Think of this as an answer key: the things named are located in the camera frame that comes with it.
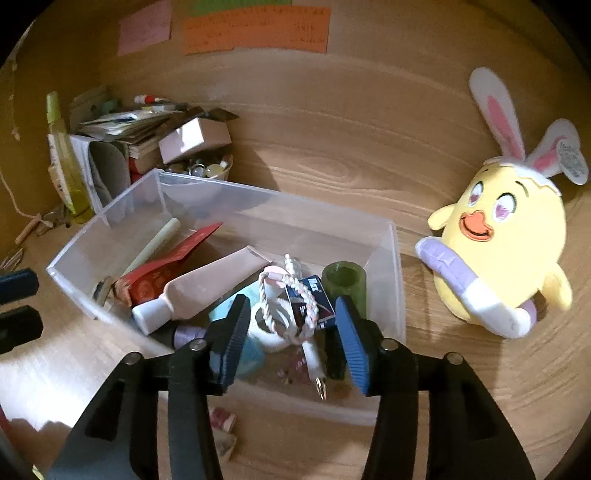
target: eyebrow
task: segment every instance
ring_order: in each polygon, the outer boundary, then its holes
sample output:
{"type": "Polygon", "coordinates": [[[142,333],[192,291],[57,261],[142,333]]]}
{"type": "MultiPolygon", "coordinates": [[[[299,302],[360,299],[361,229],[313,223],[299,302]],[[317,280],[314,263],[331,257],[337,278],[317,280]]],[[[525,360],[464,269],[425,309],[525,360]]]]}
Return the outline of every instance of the eyebrow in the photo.
{"type": "Polygon", "coordinates": [[[517,180],[515,181],[515,183],[516,183],[517,185],[521,185],[521,186],[523,187],[523,189],[525,190],[525,196],[526,196],[526,197],[529,197],[529,196],[530,196],[530,193],[529,193],[529,192],[527,191],[527,189],[525,188],[525,185],[523,185],[523,184],[522,184],[520,181],[517,181],[517,180]]]}

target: plush toy eye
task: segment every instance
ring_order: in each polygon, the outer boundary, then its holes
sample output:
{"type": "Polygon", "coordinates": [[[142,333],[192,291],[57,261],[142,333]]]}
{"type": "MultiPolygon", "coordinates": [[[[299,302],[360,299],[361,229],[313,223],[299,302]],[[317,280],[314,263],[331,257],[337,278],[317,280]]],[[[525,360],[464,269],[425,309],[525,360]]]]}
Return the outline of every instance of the plush toy eye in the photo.
{"type": "Polygon", "coordinates": [[[484,190],[484,185],[482,184],[481,181],[479,181],[476,185],[474,185],[474,187],[472,188],[472,191],[470,192],[470,198],[468,198],[468,206],[469,207],[474,207],[476,202],[478,200],[480,200],[483,190],[484,190]]]}
{"type": "Polygon", "coordinates": [[[517,201],[510,193],[504,193],[497,198],[495,204],[492,206],[492,219],[495,222],[504,222],[517,208],[517,201]]]}

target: bunny ear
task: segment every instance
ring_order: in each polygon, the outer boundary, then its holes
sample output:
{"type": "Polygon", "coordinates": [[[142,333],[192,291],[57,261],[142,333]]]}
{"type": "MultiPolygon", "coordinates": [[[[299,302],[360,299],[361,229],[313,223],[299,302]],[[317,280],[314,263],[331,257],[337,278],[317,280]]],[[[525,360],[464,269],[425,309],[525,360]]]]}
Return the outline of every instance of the bunny ear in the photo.
{"type": "Polygon", "coordinates": [[[525,160],[525,148],[511,96],[502,80],[481,67],[470,75],[470,90],[484,120],[506,157],[525,160]]]}
{"type": "Polygon", "coordinates": [[[525,164],[539,171],[546,178],[560,173],[560,159],[556,151],[560,140],[568,141],[576,150],[580,149],[579,134],[576,127],[564,118],[556,120],[548,127],[544,138],[527,157],[525,164]]]}

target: orange beak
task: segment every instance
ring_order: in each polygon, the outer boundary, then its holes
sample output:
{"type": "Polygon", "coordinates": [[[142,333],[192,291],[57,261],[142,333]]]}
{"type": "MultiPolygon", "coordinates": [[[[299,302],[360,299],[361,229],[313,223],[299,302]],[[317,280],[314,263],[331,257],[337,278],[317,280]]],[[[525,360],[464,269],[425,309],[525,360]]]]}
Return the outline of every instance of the orange beak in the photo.
{"type": "Polygon", "coordinates": [[[462,213],[460,216],[460,231],[470,240],[488,242],[492,240],[495,231],[486,223],[486,215],[482,210],[472,213],[462,213]]]}

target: plush toy tag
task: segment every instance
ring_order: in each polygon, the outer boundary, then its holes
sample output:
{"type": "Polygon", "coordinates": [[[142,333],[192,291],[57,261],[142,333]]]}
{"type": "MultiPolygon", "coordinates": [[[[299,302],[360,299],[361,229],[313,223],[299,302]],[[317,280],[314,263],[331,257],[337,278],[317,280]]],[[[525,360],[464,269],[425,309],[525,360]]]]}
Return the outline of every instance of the plush toy tag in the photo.
{"type": "Polygon", "coordinates": [[[560,170],[577,185],[584,185],[589,178],[589,166],[581,151],[567,140],[560,140],[556,145],[560,170]]]}

